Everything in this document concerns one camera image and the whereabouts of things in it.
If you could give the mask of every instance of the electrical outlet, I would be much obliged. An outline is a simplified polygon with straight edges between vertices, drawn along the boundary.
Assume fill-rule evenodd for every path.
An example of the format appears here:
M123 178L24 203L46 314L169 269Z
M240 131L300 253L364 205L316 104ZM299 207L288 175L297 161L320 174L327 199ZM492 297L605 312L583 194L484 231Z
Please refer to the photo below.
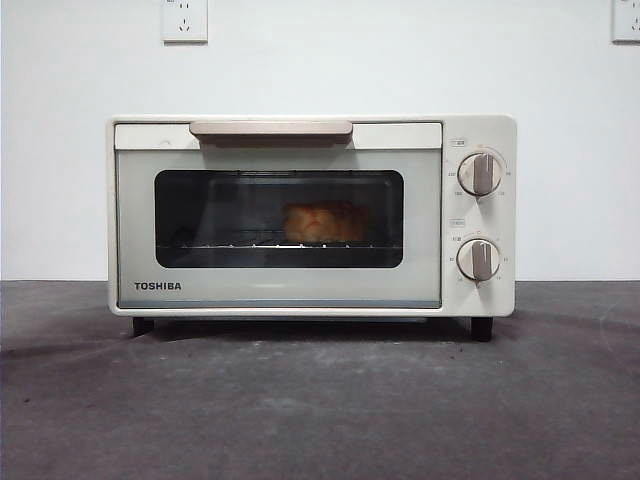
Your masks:
M165 43L207 42L208 0L162 0L162 2Z
M614 42L640 42L640 0L612 0Z

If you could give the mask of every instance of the black rubber foot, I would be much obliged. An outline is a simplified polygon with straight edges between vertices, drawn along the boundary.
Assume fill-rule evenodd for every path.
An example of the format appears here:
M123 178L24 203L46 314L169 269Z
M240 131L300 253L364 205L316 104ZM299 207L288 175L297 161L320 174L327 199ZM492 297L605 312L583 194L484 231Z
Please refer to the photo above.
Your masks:
M493 317L471 317L471 338L478 342L490 342Z
M133 336L139 337L149 333L155 327L155 322L150 318L133 317Z

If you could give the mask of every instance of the oven rack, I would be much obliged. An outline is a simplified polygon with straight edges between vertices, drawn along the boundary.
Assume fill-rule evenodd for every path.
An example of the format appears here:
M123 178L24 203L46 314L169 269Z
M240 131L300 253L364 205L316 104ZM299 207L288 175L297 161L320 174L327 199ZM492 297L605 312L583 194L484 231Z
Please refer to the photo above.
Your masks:
M260 245L260 244L216 244L216 245L157 245L157 248L161 249L188 249L188 250L209 250L209 249L357 249L357 250L402 250L400 245L379 244L370 242L339 242L339 243L291 243L283 242L275 245Z

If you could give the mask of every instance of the control panel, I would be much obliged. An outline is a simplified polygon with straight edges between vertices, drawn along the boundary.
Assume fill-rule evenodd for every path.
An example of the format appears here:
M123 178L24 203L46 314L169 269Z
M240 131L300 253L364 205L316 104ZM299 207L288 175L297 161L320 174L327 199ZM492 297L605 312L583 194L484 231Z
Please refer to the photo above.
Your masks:
M515 122L456 120L444 129L443 306L507 315L515 281Z

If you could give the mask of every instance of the glass window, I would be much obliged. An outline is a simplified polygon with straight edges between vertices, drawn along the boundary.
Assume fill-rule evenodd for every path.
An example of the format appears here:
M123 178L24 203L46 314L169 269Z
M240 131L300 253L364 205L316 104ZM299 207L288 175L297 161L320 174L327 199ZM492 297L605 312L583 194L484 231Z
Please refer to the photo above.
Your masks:
M165 170L156 258L167 268L393 268L403 185L390 170Z

